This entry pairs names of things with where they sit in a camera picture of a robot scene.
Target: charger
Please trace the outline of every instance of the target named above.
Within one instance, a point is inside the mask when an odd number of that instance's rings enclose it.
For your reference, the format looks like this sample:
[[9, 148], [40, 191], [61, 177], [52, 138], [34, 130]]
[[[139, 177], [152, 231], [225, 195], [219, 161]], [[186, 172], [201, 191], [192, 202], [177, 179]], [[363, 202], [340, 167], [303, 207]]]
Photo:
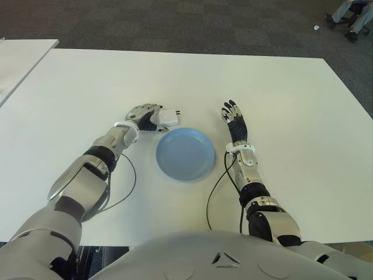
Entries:
[[175, 127], [179, 124], [177, 117], [179, 113], [180, 111], [176, 111], [175, 109], [162, 110], [158, 111], [157, 114], [153, 114], [150, 120], [162, 127]]

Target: office chair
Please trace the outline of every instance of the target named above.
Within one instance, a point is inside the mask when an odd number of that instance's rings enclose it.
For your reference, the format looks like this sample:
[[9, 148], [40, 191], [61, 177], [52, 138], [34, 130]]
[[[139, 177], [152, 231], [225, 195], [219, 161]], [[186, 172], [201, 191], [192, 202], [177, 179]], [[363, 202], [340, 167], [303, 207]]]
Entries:
[[[348, 24], [348, 27], [351, 27], [351, 25], [353, 25], [355, 21], [357, 20], [358, 16], [361, 15], [361, 12], [363, 11], [363, 8], [366, 5], [367, 4], [364, 4], [364, 3], [353, 3], [349, 10], [353, 12], [354, 14], [351, 17], [343, 17], [338, 23], [336, 23], [336, 25]], [[361, 32], [365, 36], [368, 36], [370, 31], [371, 30], [367, 26], [364, 26], [361, 29]]]

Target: white table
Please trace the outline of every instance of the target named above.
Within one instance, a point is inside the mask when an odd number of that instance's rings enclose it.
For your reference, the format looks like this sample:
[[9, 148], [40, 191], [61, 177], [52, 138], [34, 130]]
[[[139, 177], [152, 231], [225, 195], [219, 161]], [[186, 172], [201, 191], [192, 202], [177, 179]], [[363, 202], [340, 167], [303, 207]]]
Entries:
[[58, 43], [55, 39], [0, 41], [0, 107]]
[[[0, 109], [0, 240], [46, 204], [55, 179], [114, 121], [148, 102], [181, 109], [181, 126], [212, 140], [215, 164], [198, 182], [172, 180], [154, 157], [162, 136], [141, 132], [125, 151], [138, 172], [135, 191], [86, 222], [82, 244], [135, 246], [207, 229], [207, 196], [230, 141], [220, 118], [228, 99], [244, 113], [263, 182], [304, 240], [373, 239], [372, 119], [324, 60], [54, 49]], [[112, 202], [132, 182], [122, 159]], [[212, 199], [212, 226], [237, 232], [239, 214], [237, 193], [225, 178]]]

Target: light blue plate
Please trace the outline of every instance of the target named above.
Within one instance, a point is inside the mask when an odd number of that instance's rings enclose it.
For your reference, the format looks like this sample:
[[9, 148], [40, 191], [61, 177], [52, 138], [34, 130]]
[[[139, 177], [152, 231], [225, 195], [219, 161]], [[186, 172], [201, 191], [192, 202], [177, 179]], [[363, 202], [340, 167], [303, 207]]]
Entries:
[[162, 137], [156, 150], [159, 167], [171, 178], [190, 181], [201, 178], [215, 159], [210, 139], [198, 130], [179, 128]]

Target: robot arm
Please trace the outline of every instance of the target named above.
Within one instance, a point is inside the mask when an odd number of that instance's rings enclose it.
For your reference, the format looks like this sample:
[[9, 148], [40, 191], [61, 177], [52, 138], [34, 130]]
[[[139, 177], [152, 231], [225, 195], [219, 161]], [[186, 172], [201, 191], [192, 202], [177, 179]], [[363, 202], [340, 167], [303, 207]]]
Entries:
[[352, 255], [341, 253], [315, 241], [301, 242], [297, 222], [270, 196], [258, 174], [255, 148], [247, 142], [247, 128], [238, 106], [230, 100], [221, 116], [228, 124], [232, 142], [227, 153], [233, 163], [240, 204], [246, 209], [249, 234], [277, 243], [289, 250], [323, 264], [351, 279], [371, 279], [373, 266]]
[[32, 215], [0, 251], [0, 279], [71, 279], [77, 266], [82, 222], [108, 195], [105, 182], [139, 130], [167, 131], [150, 121], [162, 106], [144, 104], [114, 124], [53, 184], [48, 204]]
[[226, 149], [236, 157], [233, 163], [235, 183], [240, 191], [240, 204], [246, 209], [250, 235], [285, 247], [299, 245], [301, 236], [296, 221], [270, 196], [258, 174], [255, 148], [247, 142], [248, 133], [241, 110], [232, 100], [224, 105], [226, 108], [222, 108], [221, 116], [232, 137], [232, 143]]

